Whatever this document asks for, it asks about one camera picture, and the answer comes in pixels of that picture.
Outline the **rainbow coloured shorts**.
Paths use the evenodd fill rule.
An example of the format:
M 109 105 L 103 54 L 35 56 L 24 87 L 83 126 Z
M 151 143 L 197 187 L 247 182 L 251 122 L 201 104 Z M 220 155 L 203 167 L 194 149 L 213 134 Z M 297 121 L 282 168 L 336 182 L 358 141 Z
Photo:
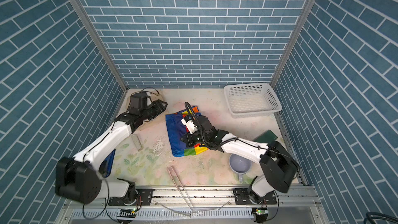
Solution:
M 167 133 L 174 157 L 195 156 L 208 150 L 208 148 L 199 144 L 188 147 L 186 143 L 180 140 L 186 133 L 189 133 L 188 129 L 181 122 L 187 114 L 186 110 L 182 110 L 177 113 L 165 115 Z

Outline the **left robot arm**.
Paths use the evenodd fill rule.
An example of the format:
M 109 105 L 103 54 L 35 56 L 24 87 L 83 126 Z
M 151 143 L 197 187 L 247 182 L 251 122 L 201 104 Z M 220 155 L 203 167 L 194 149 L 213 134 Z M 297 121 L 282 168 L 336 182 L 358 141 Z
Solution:
M 166 108 L 165 101 L 152 100 L 146 91 L 131 95 L 127 110 L 115 118 L 111 127 L 73 157 L 58 161 L 55 194 L 82 204 L 101 198 L 116 198 L 124 205 L 136 203 L 135 183 L 125 179 L 109 181 L 100 172 L 100 167 L 122 141 Z

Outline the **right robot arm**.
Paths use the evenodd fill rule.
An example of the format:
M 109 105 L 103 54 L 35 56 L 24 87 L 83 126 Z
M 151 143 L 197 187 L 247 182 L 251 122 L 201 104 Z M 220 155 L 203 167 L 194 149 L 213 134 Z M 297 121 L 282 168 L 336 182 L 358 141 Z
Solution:
M 181 123 L 188 131 L 181 138 L 185 144 L 198 144 L 210 150 L 235 154 L 261 167 L 263 174 L 254 179 L 249 188 L 251 194 L 263 197 L 272 191 L 289 191 L 299 171 L 299 165 L 281 143 L 258 143 L 241 139 L 228 131 L 216 129 L 208 118 L 202 115 L 186 115 Z

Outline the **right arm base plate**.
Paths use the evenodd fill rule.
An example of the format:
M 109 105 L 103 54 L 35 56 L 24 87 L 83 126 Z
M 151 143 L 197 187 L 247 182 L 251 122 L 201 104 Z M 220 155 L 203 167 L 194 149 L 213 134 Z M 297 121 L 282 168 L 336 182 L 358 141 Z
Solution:
M 257 196 L 249 188 L 233 188 L 233 196 L 236 205 L 275 205 L 277 204 L 276 194 L 272 191 L 264 197 Z

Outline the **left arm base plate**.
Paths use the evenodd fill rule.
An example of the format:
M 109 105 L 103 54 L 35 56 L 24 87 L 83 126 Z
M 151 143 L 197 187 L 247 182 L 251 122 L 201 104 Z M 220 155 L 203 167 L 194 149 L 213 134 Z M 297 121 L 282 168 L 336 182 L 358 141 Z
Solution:
M 110 206 L 149 206 L 152 201 L 153 189 L 129 189 L 122 198 L 111 197 Z

